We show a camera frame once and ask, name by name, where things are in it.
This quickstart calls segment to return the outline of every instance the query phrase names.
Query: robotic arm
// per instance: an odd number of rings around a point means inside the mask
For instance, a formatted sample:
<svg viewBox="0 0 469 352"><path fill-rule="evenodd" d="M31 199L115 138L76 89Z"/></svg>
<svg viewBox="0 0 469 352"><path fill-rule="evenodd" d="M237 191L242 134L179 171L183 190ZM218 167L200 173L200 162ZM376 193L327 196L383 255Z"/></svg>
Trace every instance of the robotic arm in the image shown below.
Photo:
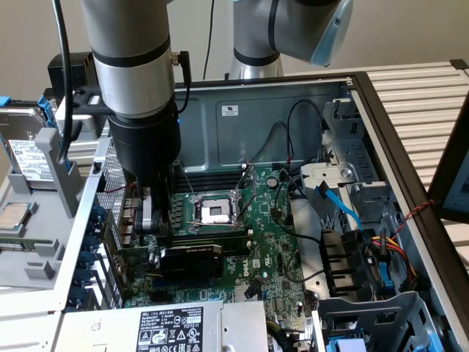
<svg viewBox="0 0 469 352"><path fill-rule="evenodd" d="M181 148L167 1L81 3L101 95L114 112L117 158L137 178L143 199L137 223L155 233L152 224L168 222L170 165ZM351 11L352 0L235 1L230 78L281 76L280 53L328 65Z"/></svg>
<svg viewBox="0 0 469 352"><path fill-rule="evenodd" d="M230 79L282 76L280 54L328 66L340 48L353 0L238 0Z"/></svg>

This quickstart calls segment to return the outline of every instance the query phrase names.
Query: power supply label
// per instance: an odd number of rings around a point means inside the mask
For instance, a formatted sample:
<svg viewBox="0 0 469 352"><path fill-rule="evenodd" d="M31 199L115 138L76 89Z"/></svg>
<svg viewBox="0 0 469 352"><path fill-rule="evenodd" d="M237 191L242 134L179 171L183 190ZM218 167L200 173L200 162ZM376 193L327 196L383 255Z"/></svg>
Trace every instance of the power supply label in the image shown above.
<svg viewBox="0 0 469 352"><path fill-rule="evenodd" d="M136 352L200 352L203 319L203 307L142 312Z"/></svg>

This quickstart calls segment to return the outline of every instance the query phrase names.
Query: hard drive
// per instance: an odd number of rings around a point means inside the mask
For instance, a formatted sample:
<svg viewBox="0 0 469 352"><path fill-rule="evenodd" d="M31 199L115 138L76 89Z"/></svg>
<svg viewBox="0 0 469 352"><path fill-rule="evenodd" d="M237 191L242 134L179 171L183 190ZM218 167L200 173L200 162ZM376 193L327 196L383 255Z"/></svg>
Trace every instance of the hard drive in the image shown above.
<svg viewBox="0 0 469 352"><path fill-rule="evenodd" d="M0 107L0 137L13 170L23 174L31 188L55 189L51 171L35 138L41 128L51 127L38 103L14 101Z"/></svg>

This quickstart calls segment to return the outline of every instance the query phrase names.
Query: white slatted surface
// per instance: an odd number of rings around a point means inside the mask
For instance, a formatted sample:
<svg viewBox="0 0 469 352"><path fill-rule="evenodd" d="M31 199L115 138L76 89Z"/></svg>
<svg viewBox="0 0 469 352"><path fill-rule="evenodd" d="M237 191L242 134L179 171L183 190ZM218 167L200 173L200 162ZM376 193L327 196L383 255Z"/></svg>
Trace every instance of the white slatted surface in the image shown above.
<svg viewBox="0 0 469 352"><path fill-rule="evenodd" d="M469 90L469 77L448 63L365 69L428 189ZM469 268L469 225L445 221Z"/></svg>

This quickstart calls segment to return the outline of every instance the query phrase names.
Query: black cable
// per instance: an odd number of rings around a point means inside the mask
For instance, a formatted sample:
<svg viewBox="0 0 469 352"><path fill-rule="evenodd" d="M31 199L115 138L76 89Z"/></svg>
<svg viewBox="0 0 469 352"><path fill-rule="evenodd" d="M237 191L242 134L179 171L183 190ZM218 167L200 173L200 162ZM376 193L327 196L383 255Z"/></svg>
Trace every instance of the black cable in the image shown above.
<svg viewBox="0 0 469 352"><path fill-rule="evenodd" d="M215 9L215 0L212 0L212 8L210 9L210 30L208 32L207 56L205 57L204 75L202 76L203 80L205 80L205 76L207 75L208 58L210 56L210 46L212 46L213 10L214 9Z"/></svg>
<svg viewBox="0 0 469 352"><path fill-rule="evenodd" d="M278 218L278 208L277 208L277 203L278 203L278 196L280 194L280 191L281 189L284 187L284 184L286 183L287 181L283 181L281 183L281 185L278 187L278 190L277 190L277 194L276 194L276 199L273 203L273 208L274 208L274 214L275 214L275 218L276 218L276 223L277 225L283 230L285 231L286 233L288 233L289 235L295 237L295 238L304 238L306 240L311 240L311 241L314 241L318 244L320 244L320 241L317 240L316 238L314 237L311 237L311 236L305 236L305 235L300 235L300 234L297 234L296 232L293 232L291 230L288 230L284 225L281 224L279 218Z"/></svg>
<svg viewBox="0 0 469 352"><path fill-rule="evenodd" d="M290 263L292 262L293 258L295 258L295 255L292 255L290 259L288 259L287 264L285 265L284 273L285 277L287 278L288 281L294 282L295 284L301 284L303 282L306 282L308 280L311 280L313 277L318 276L319 274L324 273L324 270L319 270L313 273L312 275L305 277L304 279L293 279L288 272L288 268L290 267Z"/></svg>
<svg viewBox="0 0 469 352"><path fill-rule="evenodd" d="M322 149L322 122L321 122L321 118L322 118L322 115L320 113L320 110L319 108L317 107L317 105L315 103L313 103L312 100L309 100L309 99L301 99L299 101L297 101L295 104L293 104L292 108L290 109L290 113L288 114L288 119L287 119L287 135L288 135L288 138L290 138L290 119L292 118L292 114L293 114L293 111L295 110L295 108L300 105L301 103L307 103L309 105L311 105L313 107L313 109L316 111L316 114L317 114L317 121L319 123L319 138L318 138L318 143L319 143L319 147L318 147L318 150L317 150L317 160L319 162L319 159L320 159L320 150ZM289 153L289 144L287 142L287 155L290 156L290 153Z"/></svg>
<svg viewBox="0 0 469 352"><path fill-rule="evenodd" d="M72 143L73 124L73 86L72 69L70 66L70 49L68 47L67 30L65 28L64 14L60 0L52 0L53 11L56 16L57 31L59 33L60 51L62 53L62 65L64 70L64 90L65 90L65 118L62 144L60 146L57 162L63 164L67 157L68 148Z"/></svg>
<svg viewBox="0 0 469 352"><path fill-rule="evenodd" d="M278 127L278 126L282 126L283 128L285 128L285 131L287 131L287 125L285 125L285 122L283 121L277 121L276 123L274 123L272 125L272 128L270 129L270 132L264 142L264 144L262 145L262 147L259 149L259 151L256 153L255 156L253 156L249 161L248 161L248 164L251 164L254 160L256 160L259 155L261 155L261 153L264 151L265 147L267 146L267 144L269 144L269 141L270 139L272 138L273 136L273 133L275 131L275 129ZM289 141L289 144L290 146L292 147L292 150L293 150L293 144L292 144L292 140L288 138L288 134L287 134L287 140Z"/></svg>
<svg viewBox="0 0 469 352"><path fill-rule="evenodd" d="M303 189L301 189L301 187L296 184L296 181L298 181L299 179L301 179L301 175L293 176L293 177L290 179L290 181L288 181L287 190L288 190L288 192L289 192L290 186L291 186L291 185L294 185L295 188L300 192L300 194L301 194L304 198L307 198L306 195L305 195L305 192L303 191Z"/></svg>
<svg viewBox="0 0 469 352"><path fill-rule="evenodd" d="M187 84L187 89L185 91L185 100L184 100L184 105L180 110L177 111L178 114L182 114L185 110L185 108L188 107L189 104L189 93L191 92L191 85Z"/></svg>

